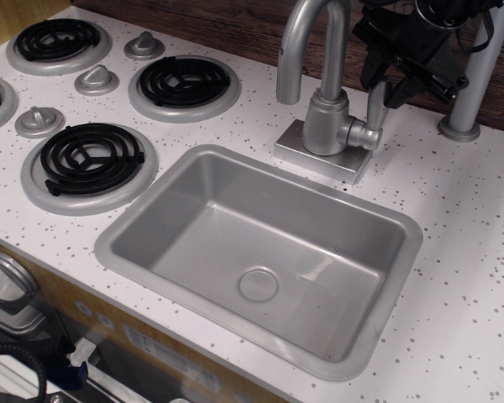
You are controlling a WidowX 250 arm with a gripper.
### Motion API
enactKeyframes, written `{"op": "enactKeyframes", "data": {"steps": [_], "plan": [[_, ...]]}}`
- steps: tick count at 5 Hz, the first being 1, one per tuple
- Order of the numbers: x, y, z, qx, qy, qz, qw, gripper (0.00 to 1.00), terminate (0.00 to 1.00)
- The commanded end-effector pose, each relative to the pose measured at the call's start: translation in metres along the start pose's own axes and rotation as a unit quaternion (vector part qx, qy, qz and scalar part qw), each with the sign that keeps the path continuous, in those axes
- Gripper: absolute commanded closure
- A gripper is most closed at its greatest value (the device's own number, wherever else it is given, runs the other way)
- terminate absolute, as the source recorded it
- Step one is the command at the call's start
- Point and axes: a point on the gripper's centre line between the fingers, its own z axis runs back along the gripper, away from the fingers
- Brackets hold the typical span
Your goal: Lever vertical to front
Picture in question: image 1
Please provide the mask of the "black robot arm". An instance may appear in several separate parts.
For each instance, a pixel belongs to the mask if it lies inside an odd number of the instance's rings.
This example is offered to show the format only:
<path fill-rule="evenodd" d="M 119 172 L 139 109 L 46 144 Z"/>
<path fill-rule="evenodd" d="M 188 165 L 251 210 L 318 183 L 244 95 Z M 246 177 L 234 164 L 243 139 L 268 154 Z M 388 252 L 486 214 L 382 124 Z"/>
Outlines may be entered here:
<path fill-rule="evenodd" d="M 474 54 L 487 48 L 494 35 L 493 8 L 503 1 L 415 1 L 409 14 L 388 8 L 391 1 L 363 1 L 362 19 L 353 33 L 366 44 L 368 55 L 360 75 L 366 90 L 375 87 L 394 66 L 403 79 L 386 90 L 384 105 L 398 108 L 419 92 L 450 103 L 470 80 L 451 52 L 450 35 L 459 48 Z M 476 46 L 463 43 L 460 30 L 468 19 L 480 16 L 486 40 Z"/>

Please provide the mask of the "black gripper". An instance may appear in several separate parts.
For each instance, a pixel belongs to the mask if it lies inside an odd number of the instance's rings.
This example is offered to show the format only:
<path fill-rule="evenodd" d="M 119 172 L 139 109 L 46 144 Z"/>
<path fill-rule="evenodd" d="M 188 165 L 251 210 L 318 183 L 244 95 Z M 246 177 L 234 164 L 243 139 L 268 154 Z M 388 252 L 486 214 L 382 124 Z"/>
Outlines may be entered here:
<path fill-rule="evenodd" d="M 384 105 L 388 108 L 399 108 L 426 92 L 449 102 L 467 87 L 467 75 L 451 52 L 450 32 L 429 24 L 418 8 L 402 14 L 367 3 L 353 34 L 366 44 L 360 75 L 365 90 L 375 86 L 391 67 L 403 74 L 387 89 Z"/>

